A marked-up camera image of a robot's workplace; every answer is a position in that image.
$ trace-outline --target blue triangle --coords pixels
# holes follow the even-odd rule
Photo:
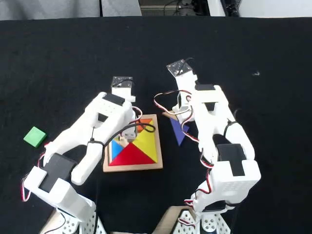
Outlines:
[[[169,118],[169,119],[170,119],[171,125],[174,129],[177,144],[180,146],[184,137],[185,137],[184,133],[181,130],[181,125],[180,125],[179,121],[177,121],[173,118]],[[187,132],[189,130],[189,128],[190,128],[189,126],[186,126],[186,125],[183,126],[183,130],[185,132]]]
[[[119,155],[119,153],[123,150],[123,147],[119,145],[117,142],[112,140],[112,160]]]

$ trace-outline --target black wire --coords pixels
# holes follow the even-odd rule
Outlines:
[[[225,126],[224,133],[223,133],[223,136],[224,136],[224,137],[225,137],[225,135],[226,135],[226,132],[227,132],[228,128],[229,128],[231,125],[235,124],[235,123],[238,123],[238,122],[237,122],[237,121],[230,121],[230,120],[228,120],[228,125]]]
[[[146,127],[142,126],[142,128],[146,131],[146,132],[149,132],[149,133],[153,133],[155,130],[149,130],[147,129]]]
[[[187,61],[190,61],[190,60],[194,60],[194,58],[189,57],[189,58],[187,58],[187,59],[184,60],[184,62],[181,64],[181,66],[180,66],[179,69],[178,69],[178,74],[180,74],[180,71],[181,71],[181,69],[184,67],[185,63],[186,63]]]
[[[60,213],[62,216],[63,216],[63,218],[64,218],[64,222],[63,222],[63,224],[61,225],[61,226],[59,226],[58,228],[54,228],[54,229],[52,229],[52,230],[49,230],[49,231],[46,231],[44,234],[47,234],[47,233],[50,233],[50,232],[53,232],[53,231],[55,231],[55,230],[57,230],[57,229],[60,229],[61,227],[63,227],[64,226],[64,224],[65,224],[65,222],[66,222],[66,218],[65,218],[65,216],[62,214],[62,213]]]
[[[117,85],[119,85],[119,84],[121,84],[121,83],[123,83],[123,82],[125,82],[125,81],[131,81],[132,84],[135,84],[135,82],[133,81],[133,79],[127,78],[127,79],[123,79],[122,81],[120,81],[120,82],[118,82],[118,83],[116,83],[116,84],[112,84],[111,87],[116,87]]]
[[[108,144],[115,138],[117,137],[120,133],[122,133],[123,131],[127,130],[128,128],[132,128],[132,127],[136,127],[136,126],[149,126],[152,127],[152,132],[154,132],[156,130],[156,127],[154,125],[151,125],[149,123],[133,123],[133,124],[129,124],[127,126],[125,126],[124,128],[120,129],[118,132],[115,132],[104,144],[101,141],[96,141],[93,138],[90,139],[89,143],[95,143],[95,144],[101,144],[103,146],[102,152],[103,152],[103,160],[102,160],[102,165],[104,163],[104,158],[105,158],[105,147],[108,146]],[[95,204],[96,204],[96,209],[98,208],[98,196],[99,196],[99,180],[97,181],[97,192],[96,192],[96,200],[95,200]],[[93,234],[96,234],[97,232],[97,227],[98,227],[98,212],[96,211],[96,218],[95,218],[95,222],[94,222],[94,230],[93,230]]]
[[[230,227],[231,228],[231,233],[230,234],[233,234],[233,231],[234,231],[234,228],[235,228],[235,224],[236,224],[237,216],[238,216],[239,206],[240,206],[240,204],[238,204],[236,206],[236,208],[234,209],[234,214],[233,214],[233,217],[232,217],[231,227]]]
[[[241,111],[241,109],[237,108],[236,110],[234,110],[234,112],[233,112],[234,119],[236,119],[236,114],[238,111]]]
[[[93,229],[93,234],[96,234],[97,233],[97,228],[98,228],[98,197],[99,197],[99,185],[100,185],[100,178],[101,178],[101,175],[100,175],[100,172],[101,172],[101,167],[98,168],[98,176],[97,176],[97,188],[96,188],[96,200],[95,200],[95,204],[96,204],[96,218],[95,218],[95,221],[94,221],[94,229]]]
[[[99,16],[103,17],[102,0],[99,0]]]
[[[167,7],[169,4],[171,4],[171,3],[175,2],[175,1],[177,1],[177,0],[170,1],[170,2],[168,2],[168,3],[166,3],[166,4],[164,5],[164,9],[163,9],[164,16],[166,16],[166,12],[165,12],[166,7]]]

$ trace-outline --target green cube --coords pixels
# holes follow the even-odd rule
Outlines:
[[[46,133],[36,127],[33,127],[24,137],[24,141],[37,148],[46,136]]]

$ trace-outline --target wooden board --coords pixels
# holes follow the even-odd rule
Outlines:
[[[155,146],[157,151],[157,163],[152,164],[139,164],[139,165],[124,165],[124,166],[109,166],[112,161],[112,145],[111,143],[105,148],[105,158],[103,164],[104,172],[122,172],[122,171],[139,171],[139,170],[149,170],[149,169],[161,169],[162,166],[162,156],[159,140],[158,122],[157,115],[143,115],[141,119],[150,118],[153,120],[154,126],[156,128],[155,134]]]

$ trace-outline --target black table surface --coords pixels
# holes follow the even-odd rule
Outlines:
[[[0,230],[38,233],[52,208],[20,179],[113,76],[133,76],[136,105],[158,114],[163,169],[102,174],[99,216],[109,231],[151,233],[166,209],[204,180],[197,145],[177,146],[153,95],[176,89],[166,65],[193,57],[201,83],[218,84],[249,136],[261,170],[238,213],[236,233],[308,233],[311,209],[312,19],[126,17],[0,22]],[[171,107],[174,96],[162,99]],[[85,148],[69,153],[79,160]],[[95,175],[75,186],[95,198]],[[225,217],[230,220],[231,213]]]

